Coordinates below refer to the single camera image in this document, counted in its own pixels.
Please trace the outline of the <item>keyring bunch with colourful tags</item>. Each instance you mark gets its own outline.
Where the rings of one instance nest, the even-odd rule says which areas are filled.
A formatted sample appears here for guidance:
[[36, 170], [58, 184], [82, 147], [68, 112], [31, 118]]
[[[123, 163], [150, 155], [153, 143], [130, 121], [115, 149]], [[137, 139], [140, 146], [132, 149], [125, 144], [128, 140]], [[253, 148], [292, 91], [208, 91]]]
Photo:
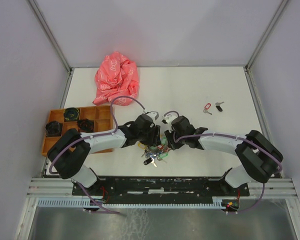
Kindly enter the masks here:
[[166, 158], [169, 152], [172, 150], [168, 146], [168, 140], [163, 134], [160, 135], [159, 139], [160, 139], [160, 144], [157, 146], [149, 146], [141, 142], [137, 144], [138, 147], [143, 150], [143, 154], [141, 157], [145, 158], [145, 160], [143, 161], [143, 164], [145, 166], [153, 165], [156, 168], [157, 167], [156, 161], [165, 162], [164, 158]]

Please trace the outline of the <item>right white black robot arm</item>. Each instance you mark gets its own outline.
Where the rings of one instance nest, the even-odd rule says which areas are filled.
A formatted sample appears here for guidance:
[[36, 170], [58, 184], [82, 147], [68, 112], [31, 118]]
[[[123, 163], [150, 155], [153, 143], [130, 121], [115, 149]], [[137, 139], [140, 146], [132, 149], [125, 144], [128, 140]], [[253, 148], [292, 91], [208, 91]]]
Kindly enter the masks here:
[[183, 115], [165, 113], [162, 122], [170, 127], [164, 132], [172, 150], [187, 145], [192, 149], [213, 150], [238, 157], [240, 165], [231, 168], [221, 177], [219, 189], [226, 196], [251, 181], [262, 184], [283, 169], [283, 155], [259, 131], [251, 130], [245, 135], [209, 131], [195, 128]]

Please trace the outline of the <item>key with red tag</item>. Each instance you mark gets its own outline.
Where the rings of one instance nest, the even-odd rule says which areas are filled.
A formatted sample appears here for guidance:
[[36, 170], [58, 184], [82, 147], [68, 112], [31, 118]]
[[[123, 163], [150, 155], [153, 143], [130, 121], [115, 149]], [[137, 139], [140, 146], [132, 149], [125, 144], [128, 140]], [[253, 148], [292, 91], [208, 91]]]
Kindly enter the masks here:
[[203, 113], [212, 115], [212, 113], [209, 112], [209, 109], [210, 109], [211, 106], [212, 106], [211, 103], [208, 102], [208, 103], [204, 106], [204, 108], [203, 108]]

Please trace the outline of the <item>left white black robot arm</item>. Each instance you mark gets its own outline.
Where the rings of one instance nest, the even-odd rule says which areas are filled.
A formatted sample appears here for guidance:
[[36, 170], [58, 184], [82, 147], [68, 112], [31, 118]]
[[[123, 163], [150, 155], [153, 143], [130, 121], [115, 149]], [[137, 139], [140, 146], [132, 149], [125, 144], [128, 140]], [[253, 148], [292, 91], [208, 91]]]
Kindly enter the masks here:
[[160, 130], [161, 127], [144, 113], [113, 130], [80, 133], [71, 128], [48, 150], [49, 172], [54, 174], [52, 168], [55, 168], [62, 179], [71, 179], [81, 184], [89, 195], [96, 195], [101, 183], [93, 170], [85, 166], [87, 156], [108, 149], [126, 148], [138, 142], [155, 147], [160, 144]]

